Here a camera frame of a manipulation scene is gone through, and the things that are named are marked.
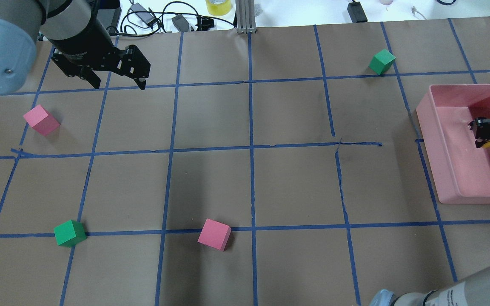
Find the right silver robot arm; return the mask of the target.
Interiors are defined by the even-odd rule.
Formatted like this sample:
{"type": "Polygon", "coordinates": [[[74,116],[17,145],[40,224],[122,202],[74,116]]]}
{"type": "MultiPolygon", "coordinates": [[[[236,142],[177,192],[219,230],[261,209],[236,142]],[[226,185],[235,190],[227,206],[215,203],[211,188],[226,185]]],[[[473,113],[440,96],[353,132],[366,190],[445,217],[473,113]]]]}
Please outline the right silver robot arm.
{"type": "MultiPolygon", "coordinates": [[[[490,204],[490,85],[431,85],[416,109],[438,200],[490,204]]],[[[490,267],[426,294],[380,290],[372,306],[490,306],[490,267]]]]}

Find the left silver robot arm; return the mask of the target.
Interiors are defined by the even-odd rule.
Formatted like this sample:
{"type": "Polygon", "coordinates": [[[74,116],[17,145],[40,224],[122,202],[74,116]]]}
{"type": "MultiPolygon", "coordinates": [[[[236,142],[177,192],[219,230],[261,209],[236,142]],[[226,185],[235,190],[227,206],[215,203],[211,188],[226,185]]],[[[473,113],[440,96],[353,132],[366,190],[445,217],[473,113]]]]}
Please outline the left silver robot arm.
{"type": "Polygon", "coordinates": [[[97,71],[126,76],[144,90],[150,62],[135,45],[117,48],[98,20],[101,9],[118,9],[118,0],[0,0],[0,94],[19,90],[37,56],[43,35],[56,49],[52,61],[68,77],[92,87],[97,71]]]}

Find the green cube near left arm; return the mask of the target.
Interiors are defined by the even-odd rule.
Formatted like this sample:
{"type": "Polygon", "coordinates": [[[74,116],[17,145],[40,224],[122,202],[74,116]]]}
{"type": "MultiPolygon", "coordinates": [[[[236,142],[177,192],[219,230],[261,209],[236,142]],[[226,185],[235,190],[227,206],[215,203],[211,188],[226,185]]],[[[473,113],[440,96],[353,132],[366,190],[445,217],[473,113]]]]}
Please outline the green cube near left arm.
{"type": "Polygon", "coordinates": [[[84,225],[75,220],[68,220],[57,225],[53,232],[57,245],[61,247],[71,248],[87,239],[84,225]]]}

